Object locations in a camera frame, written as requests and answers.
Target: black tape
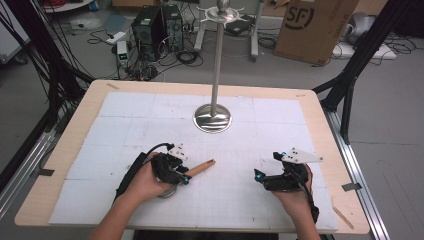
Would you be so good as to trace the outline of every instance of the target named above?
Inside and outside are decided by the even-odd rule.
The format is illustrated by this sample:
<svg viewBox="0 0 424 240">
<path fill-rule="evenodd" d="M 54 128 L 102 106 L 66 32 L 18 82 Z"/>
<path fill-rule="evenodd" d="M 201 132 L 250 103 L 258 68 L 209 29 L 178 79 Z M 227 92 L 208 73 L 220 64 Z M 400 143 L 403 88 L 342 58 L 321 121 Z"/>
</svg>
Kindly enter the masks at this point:
<svg viewBox="0 0 424 240">
<path fill-rule="evenodd" d="M 342 188 L 343 190 L 345 190 L 345 192 L 347 192 L 351 190 L 359 190 L 362 188 L 362 186 L 359 183 L 348 183 L 348 184 L 342 185 Z"/>
</svg>

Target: wooden table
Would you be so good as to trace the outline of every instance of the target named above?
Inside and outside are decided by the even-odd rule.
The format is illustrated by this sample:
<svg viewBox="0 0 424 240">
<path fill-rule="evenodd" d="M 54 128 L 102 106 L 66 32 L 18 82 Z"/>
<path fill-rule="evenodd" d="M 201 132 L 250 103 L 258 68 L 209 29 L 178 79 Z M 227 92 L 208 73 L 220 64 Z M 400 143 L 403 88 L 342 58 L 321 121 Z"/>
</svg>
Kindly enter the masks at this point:
<svg viewBox="0 0 424 240">
<path fill-rule="evenodd" d="M 68 170 L 76 159 L 84 138 L 111 91 L 199 94 L 210 95 L 212 86 L 175 83 L 149 83 L 97 80 L 93 82 L 81 101 L 74 116 L 60 138 L 55 150 L 46 162 L 46 169 L 53 169 L 52 176 L 39 176 L 15 222 L 20 226 L 52 226 L 49 218 L 60 196 Z M 345 192 L 341 187 L 350 183 L 343 159 L 333 138 L 316 94 L 311 90 L 220 86 L 220 96 L 249 96 L 298 100 L 301 104 L 309 134 L 321 163 L 333 209 L 339 222 L 337 233 L 367 234 L 370 230 L 355 191 Z"/>
</svg>

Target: computer tower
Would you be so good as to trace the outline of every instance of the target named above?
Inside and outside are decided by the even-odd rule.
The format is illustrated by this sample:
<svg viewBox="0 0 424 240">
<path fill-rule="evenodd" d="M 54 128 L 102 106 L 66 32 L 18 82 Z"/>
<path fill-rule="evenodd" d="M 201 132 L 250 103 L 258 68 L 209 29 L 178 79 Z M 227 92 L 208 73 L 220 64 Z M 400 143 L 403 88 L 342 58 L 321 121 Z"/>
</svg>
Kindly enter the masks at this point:
<svg viewBox="0 0 424 240">
<path fill-rule="evenodd" d="M 141 59 L 159 60 L 159 44 L 166 38 L 161 7 L 144 5 L 131 27 L 139 53 L 153 51 L 153 54 L 149 54 L 147 57 L 141 56 Z"/>
<path fill-rule="evenodd" d="M 167 44 L 169 52 L 184 50 L 183 41 L 183 18 L 176 4 L 162 7 L 165 29 L 167 33 Z"/>
</svg>

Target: circular metal base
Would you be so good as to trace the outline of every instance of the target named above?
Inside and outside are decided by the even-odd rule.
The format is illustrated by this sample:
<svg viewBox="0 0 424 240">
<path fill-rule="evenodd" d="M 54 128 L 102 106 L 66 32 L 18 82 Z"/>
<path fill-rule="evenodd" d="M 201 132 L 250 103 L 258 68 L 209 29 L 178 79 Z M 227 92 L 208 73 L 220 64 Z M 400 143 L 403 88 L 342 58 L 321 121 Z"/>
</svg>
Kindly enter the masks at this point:
<svg viewBox="0 0 424 240">
<path fill-rule="evenodd" d="M 211 115 L 211 104 L 200 106 L 193 115 L 196 127 L 207 133 L 220 133 L 230 127 L 232 117 L 224 106 L 216 104 L 216 114 Z"/>
</svg>

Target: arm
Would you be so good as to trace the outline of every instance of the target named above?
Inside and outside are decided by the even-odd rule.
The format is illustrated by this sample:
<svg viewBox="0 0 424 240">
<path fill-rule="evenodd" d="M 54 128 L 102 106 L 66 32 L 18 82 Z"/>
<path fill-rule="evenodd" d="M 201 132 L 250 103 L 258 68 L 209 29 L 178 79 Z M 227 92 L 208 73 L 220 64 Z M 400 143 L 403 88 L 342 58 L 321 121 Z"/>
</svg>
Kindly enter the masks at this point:
<svg viewBox="0 0 424 240">
<path fill-rule="evenodd" d="M 158 182 L 150 162 L 135 175 L 124 194 L 119 196 L 111 209 L 94 230 L 90 240 L 119 240 L 137 207 L 158 196 L 170 187 L 168 183 Z"/>
<path fill-rule="evenodd" d="M 312 172 L 308 171 L 306 186 L 311 191 Z M 299 192 L 272 192 L 280 200 L 287 214 L 292 218 L 299 240 L 319 240 L 319 234 L 312 219 L 308 198 L 303 191 Z"/>
</svg>

